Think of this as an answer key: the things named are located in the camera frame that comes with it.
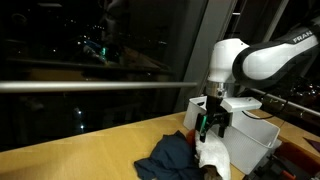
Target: wooden table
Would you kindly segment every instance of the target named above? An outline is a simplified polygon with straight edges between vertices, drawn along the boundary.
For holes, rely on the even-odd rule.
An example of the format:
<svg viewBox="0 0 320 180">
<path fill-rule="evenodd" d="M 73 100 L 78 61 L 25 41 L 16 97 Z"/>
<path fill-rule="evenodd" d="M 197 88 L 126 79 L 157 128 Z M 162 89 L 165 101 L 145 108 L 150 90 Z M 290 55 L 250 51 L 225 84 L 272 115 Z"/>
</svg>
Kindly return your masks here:
<svg viewBox="0 0 320 180">
<path fill-rule="evenodd" d="M 262 111 L 253 113 L 265 115 Z M 188 130 L 182 125 L 184 116 L 185 113 L 178 113 L 2 152 L 0 179 L 138 179 L 133 162 L 149 157 L 163 134 L 173 134 L 177 130 L 186 134 Z M 293 142 L 301 143 L 299 146 L 319 158 L 316 151 L 301 141 L 300 135 L 314 140 L 320 140 L 319 137 L 277 118 L 270 121 L 283 128 L 280 139 L 293 138 Z M 291 133 L 297 129 L 302 134 Z M 235 180 L 244 176 L 232 165 L 231 172 Z"/>
</svg>

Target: cable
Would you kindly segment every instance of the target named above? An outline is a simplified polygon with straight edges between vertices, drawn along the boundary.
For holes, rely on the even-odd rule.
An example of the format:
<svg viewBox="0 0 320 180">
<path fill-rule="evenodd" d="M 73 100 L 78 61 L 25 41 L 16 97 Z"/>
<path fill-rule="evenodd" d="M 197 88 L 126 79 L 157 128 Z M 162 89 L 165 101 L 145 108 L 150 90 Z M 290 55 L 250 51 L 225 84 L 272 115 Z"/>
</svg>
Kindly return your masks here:
<svg viewBox="0 0 320 180">
<path fill-rule="evenodd" d="M 286 108 L 288 102 L 289 102 L 289 97 L 287 98 L 286 102 L 283 104 L 283 107 L 282 107 L 278 112 L 276 112 L 275 114 L 281 113 L 281 112 Z M 265 120 L 265 119 L 270 119 L 270 118 L 273 118 L 273 117 L 274 117 L 274 115 L 271 115 L 271 116 L 268 116 L 268 117 L 256 118 L 256 117 L 253 117 L 253 116 L 248 115 L 248 114 L 245 113 L 244 111 L 242 111 L 242 113 L 243 113 L 244 115 L 246 115 L 247 117 L 249 117 L 249 118 L 251 118 L 251 119 L 256 119 L 256 120 Z"/>
</svg>

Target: horizontal bar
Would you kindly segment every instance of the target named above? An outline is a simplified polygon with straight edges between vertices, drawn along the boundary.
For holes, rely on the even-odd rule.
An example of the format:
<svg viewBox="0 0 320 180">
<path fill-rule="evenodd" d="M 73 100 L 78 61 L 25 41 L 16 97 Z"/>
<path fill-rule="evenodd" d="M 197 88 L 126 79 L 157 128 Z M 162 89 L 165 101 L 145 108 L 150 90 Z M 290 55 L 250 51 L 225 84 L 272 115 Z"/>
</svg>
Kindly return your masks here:
<svg viewBox="0 0 320 180">
<path fill-rule="evenodd" d="M 259 94 L 266 94 L 265 92 L 260 91 L 260 90 L 258 90 L 258 89 L 250 89 L 250 90 L 252 90 L 253 92 L 259 93 Z M 282 103 L 285 103 L 285 102 L 287 101 L 287 100 L 284 100 L 284 99 L 279 98 L 279 97 L 277 97 L 277 96 L 274 96 L 274 95 L 272 95 L 272 94 L 266 94 L 266 96 L 268 96 L 268 97 L 270 97 L 270 98 L 272 98 L 272 99 L 276 99 L 276 100 L 278 100 L 278 101 L 280 101 L 280 102 L 282 102 Z M 300 106 L 299 104 L 293 103 L 293 102 L 291 102 L 291 101 L 288 101 L 288 104 L 289 104 L 290 106 L 293 106 L 293 107 L 295 107 L 295 108 L 298 108 L 298 109 L 300 109 L 300 110 L 302 110 L 302 111 L 305 111 L 305 112 L 308 112 L 308 113 L 310 113 L 310 114 L 313 114 L 313 115 L 315 115 L 315 116 L 320 117 L 320 113 L 317 112 L 317 111 L 314 111 L 314 110 L 312 110 L 312 109 L 309 109 L 309 108 Z"/>
<path fill-rule="evenodd" d="M 196 87 L 196 82 L 75 82 L 12 81 L 0 82 L 0 93 L 100 91 Z"/>
</svg>

